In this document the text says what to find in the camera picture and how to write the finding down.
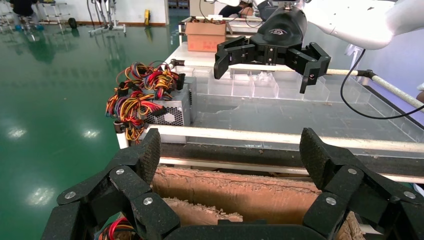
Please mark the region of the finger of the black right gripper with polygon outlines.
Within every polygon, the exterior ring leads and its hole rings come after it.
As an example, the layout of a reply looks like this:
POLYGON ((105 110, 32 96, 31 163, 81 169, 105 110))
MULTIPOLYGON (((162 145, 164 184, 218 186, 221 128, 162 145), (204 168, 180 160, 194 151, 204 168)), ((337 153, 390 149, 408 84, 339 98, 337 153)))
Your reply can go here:
POLYGON ((214 78, 220 79, 231 65, 254 61, 255 53, 255 45, 249 44, 249 40, 245 36, 232 38, 218 44, 213 67, 214 78))
POLYGON ((307 86, 317 83, 327 73, 331 57, 316 43, 310 42, 301 50, 290 48, 286 52, 286 66, 302 76, 300 94, 307 86))

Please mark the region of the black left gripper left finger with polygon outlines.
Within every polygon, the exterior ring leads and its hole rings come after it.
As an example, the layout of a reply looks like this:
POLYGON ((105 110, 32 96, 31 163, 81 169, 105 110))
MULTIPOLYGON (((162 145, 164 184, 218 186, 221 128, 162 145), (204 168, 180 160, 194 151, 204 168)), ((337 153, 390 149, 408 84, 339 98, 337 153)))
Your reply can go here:
POLYGON ((151 188, 160 153, 157 129, 149 130, 140 144, 120 149, 104 170, 57 197, 42 239, 92 240, 117 213, 144 240, 165 239, 181 221, 151 188))

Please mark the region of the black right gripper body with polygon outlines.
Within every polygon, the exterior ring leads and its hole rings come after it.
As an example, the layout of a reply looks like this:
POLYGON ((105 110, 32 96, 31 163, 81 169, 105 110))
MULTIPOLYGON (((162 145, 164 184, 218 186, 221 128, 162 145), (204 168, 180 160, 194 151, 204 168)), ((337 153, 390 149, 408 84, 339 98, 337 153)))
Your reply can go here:
POLYGON ((274 11, 250 37, 255 46, 253 60, 265 65, 285 65, 288 50, 302 49, 307 23, 305 13, 298 7, 274 11))

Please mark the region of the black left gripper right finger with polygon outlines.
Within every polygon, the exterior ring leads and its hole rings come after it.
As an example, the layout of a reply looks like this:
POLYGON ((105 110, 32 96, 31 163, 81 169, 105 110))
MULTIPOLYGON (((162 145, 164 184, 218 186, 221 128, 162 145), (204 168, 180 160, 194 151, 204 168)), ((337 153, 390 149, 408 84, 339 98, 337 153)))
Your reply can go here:
POLYGON ((387 240, 424 237, 424 198, 415 190, 367 168, 343 147, 324 143, 304 128, 300 158, 320 195, 303 217, 303 225, 333 240, 353 212, 387 240))

